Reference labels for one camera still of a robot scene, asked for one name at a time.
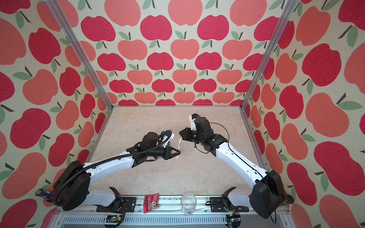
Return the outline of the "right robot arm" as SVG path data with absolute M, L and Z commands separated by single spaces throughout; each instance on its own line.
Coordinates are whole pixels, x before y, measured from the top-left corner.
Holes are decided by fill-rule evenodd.
M 211 123 L 198 114 L 189 117 L 191 127 L 179 132 L 184 141 L 201 144 L 204 149 L 230 165 L 250 186 L 251 193 L 231 187 L 222 195 L 226 210 L 239 206 L 251 207 L 262 218 L 267 219 L 285 201 L 286 195 L 280 175 L 255 165 L 229 143 L 228 139 L 214 133 Z

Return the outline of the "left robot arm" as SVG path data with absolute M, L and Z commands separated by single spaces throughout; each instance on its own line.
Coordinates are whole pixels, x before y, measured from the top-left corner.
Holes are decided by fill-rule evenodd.
M 179 150 L 169 145 L 169 141 L 174 136 L 171 130 L 160 134 L 149 132 L 142 141 L 114 157 L 97 162 L 70 163 L 53 185 L 48 202 L 61 207 L 64 211 L 86 205 L 110 207 L 121 200 L 118 191 L 112 187 L 100 188 L 92 184 L 116 172 L 131 169 L 146 162 L 159 159 L 170 160 L 180 155 Z

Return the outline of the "clear plastic cup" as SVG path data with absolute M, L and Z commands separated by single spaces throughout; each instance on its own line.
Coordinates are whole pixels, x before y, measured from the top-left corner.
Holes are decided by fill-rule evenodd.
M 185 215 L 192 215 L 196 209 L 197 200 L 194 194 L 186 193 L 181 197 L 181 208 Z

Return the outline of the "pink snack packet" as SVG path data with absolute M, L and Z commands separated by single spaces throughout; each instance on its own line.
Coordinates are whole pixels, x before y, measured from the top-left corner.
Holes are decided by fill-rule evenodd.
M 159 200 L 159 194 L 158 193 L 145 195 L 144 196 L 144 201 L 143 201 L 144 213 L 148 213 L 151 210 L 159 208 L 158 200 Z

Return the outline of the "purple bottle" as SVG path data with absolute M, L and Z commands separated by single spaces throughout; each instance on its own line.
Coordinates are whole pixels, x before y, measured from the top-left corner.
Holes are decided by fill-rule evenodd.
M 38 190 L 36 190 L 35 195 L 38 197 L 42 197 L 46 200 L 53 200 L 55 193 L 54 193 L 54 191 L 38 189 Z

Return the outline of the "aluminium front rail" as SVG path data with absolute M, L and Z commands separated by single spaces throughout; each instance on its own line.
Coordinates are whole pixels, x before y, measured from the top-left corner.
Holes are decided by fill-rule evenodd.
M 241 207 L 226 212 L 218 205 L 207 205 L 211 196 L 197 196 L 192 215 L 183 213 L 179 195 L 162 195 L 159 208 L 143 212 L 143 196 L 128 196 L 134 210 L 125 215 L 97 212 L 95 206 L 72 211 L 56 209 L 49 228 L 293 228 L 294 221 L 287 207 L 279 208 L 268 219 L 260 217 L 252 208 Z

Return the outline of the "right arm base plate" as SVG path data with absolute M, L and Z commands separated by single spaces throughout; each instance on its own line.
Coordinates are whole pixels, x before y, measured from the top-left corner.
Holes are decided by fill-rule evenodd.
M 206 206 L 211 208 L 212 212 L 227 212 L 227 213 L 238 213 L 238 212 L 249 212 L 248 207 L 234 206 L 229 198 L 228 194 L 231 193 L 236 187 L 229 188 L 221 197 L 210 197 L 210 200 L 205 203 Z

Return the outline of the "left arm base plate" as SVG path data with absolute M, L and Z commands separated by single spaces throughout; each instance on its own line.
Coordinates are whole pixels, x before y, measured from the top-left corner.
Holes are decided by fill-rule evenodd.
M 136 197 L 122 197 L 116 188 L 109 187 L 109 189 L 114 193 L 116 198 L 107 207 L 96 205 L 97 212 L 111 212 L 117 214 L 134 212 L 136 206 Z

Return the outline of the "right aluminium corner post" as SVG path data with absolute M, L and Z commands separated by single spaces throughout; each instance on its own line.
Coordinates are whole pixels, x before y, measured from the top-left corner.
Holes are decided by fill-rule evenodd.
M 272 53 L 274 52 L 274 49 L 276 47 L 279 47 L 278 45 L 278 41 L 281 37 L 281 35 L 284 32 L 284 29 L 291 17 L 291 15 L 293 14 L 293 11 L 296 7 L 296 4 L 299 3 L 299 1 L 295 1 L 295 0 L 290 0 L 290 1 L 286 1 L 286 5 L 283 8 L 283 12 L 278 20 L 278 23 L 274 29 L 274 32 L 272 34 L 271 39 L 268 42 L 268 45 L 265 49 L 265 52 L 263 54 L 263 57 L 260 61 L 260 64 L 258 66 L 258 69 L 256 70 L 256 72 L 254 73 L 252 82 L 250 84 L 250 87 L 248 89 L 248 92 L 245 94 L 244 100 L 242 105 L 240 106 L 240 111 L 243 112 L 247 106 L 247 104 L 249 103 L 250 99 L 252 98 L 253 92 L 256 88 L 256 86 L 258 85 L 259 79 L 263 76 L 263 71 L 265 70 Z

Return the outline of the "aluminium corner post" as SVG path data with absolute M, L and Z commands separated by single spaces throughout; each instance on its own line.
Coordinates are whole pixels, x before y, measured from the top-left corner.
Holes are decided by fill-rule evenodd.
M 71 24 L 68 22 L 67 17 L 61 8 L 61 5 L 58 3 L 58 1 L 46 1 L 46 3 L 49 6 L 55 19 L 57 20 L 58 24 L 62 28 L 63 32 L 65 33 L 66 38 L 69 40 L 77 57 L 79 58 L 81 64 L 83 65 L 84 70 L 88 73 L 92 83 L 96 87 L 96 90 L 98 91 L 100 97 L 104 101 L 107 109 L 113 110 L 114 106 L 111 102 L 111 99 L 109 98 L 106 90 L 104 89 L 96 71 L 92 67 L 86 52 L 84 51 L 80 41 L 78 40 L 77 36 L 75 35 L 71 27 Z
M 240 106 L 240 111 L 243 112 L 247 106 L 247 104 L 249 103 L 250 99 L 252 98 L 253 92 L 256 88 L 256 86 L 258 85 L 259 79 L 263 76 L 263 71 L 265 70 L 272 53 L 274 52 L 274 49 L 276 47 L 279 47 L 278 45 L 278 41 L 281 37 L 281 35 L 284 32 L 284 29 L 291 17 L 291 15 L 293 14 L 293 11 L 296 7 L 296 4 L 299 3 L 299 1 L 295 1 L 295 0 L 290 0 L 290 1 L 286 1 L 286 5 L 283 8 L 283 12 L 278 20 L 278 23 L 274 29 L 274 32 L 272 34 L 271 39 L 268 42 L 268 45 L 265 49 L 265 52 L 263 54 L 263 57 L 260 61 L 260 64 L 258 66 L 258 69 L 256 70 L 256 72 L 254 73 L 252 82 L 250 84 L 250 87 L 248 89 L 248 92 L 245 94 L 244 100 L 242 105 Z

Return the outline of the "left aluminium corner post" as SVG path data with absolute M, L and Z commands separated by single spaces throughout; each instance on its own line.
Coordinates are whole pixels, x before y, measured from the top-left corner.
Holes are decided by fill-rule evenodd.
M 114 106 L 111 102 L 111 99 L 109 98 L 106 90 L 104 89 L 96 71 L 92 67 L 86 52 L 84 51 L 80 41 L 78 40 L 77 36 L 75 35 L 71 27 L 71 24 L 68 22 L 67 17 L 61 8 L 61 5 L 58 3 L 58 1 L 46 1 L 46 3 L 49 6 L 55 19 L 57 20 L 58 24 L 62 28 L 63 32 L 65 33 L 66 38 L 69 40 L 77 57 L 79 58 L 81 64 L 83 65 L 84 70 L 88 73 L 92 83 L 96 87 L 96 90 L 98 91 L 100 97 L 104 101 L 107 109 L 113 110 Z

